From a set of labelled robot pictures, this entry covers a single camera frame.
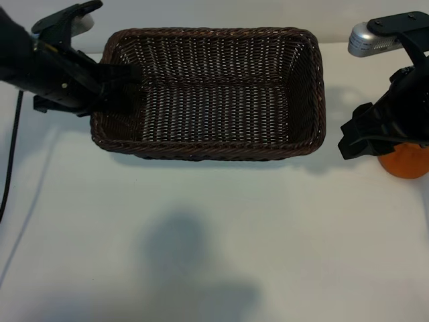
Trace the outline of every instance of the white table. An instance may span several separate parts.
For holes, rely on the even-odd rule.
[[[321,50],[325,143],[279,162],[108,153],[88,118],[32,111],[27,94],[0,225],[0,321],[427,321],[429,182],[336,147],[353,109],[410,62]],[[17,93],[0,93],[3,173]]]

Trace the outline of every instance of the orange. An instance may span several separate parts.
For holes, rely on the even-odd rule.
[[[418,144],[399,144],[395,152],[379,156],[378,160],[386,171],[399,178],[415,179],[429,172],[429,148]]]

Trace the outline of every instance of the white surface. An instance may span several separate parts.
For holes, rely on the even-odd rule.
[[[77,0],[3,0],[6,12],[28,30],[37,20]],[[95,27],[74,38],[86,52],[102,52],[107,39],[127,28],[299,27],[320,42],[346,42],[356,23],[406,11],[429,12],[427,0],[104,0]]]
[[[408,59],[321,50],[326,141],[279,162],[111,154],[87,118],[37,113],[26,95],[0,225],[0,321],[427,321],[427,178],[336,147],[352,110]],[[0,91],[5,169],[16,92]]]

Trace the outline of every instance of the white wall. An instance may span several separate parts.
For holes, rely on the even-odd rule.
[[[18,23],[32,25],[55,11],[84,0],[3,0]],[[428,0],[104,0],[93,16],[95,27],[75,39],[75,47],[102,52],[108,37],[122,29],[147,27],[300,27],[320,42],[346,42],[358,22],[425,11]]]

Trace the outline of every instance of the brown wicker basket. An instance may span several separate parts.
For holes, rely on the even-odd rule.
[[[101,148],[142,158],[279,160],[309,154],[325,135],[317,39],[296,28],[133,29],[102,62],[136,64],[133,113],[96,112]]]

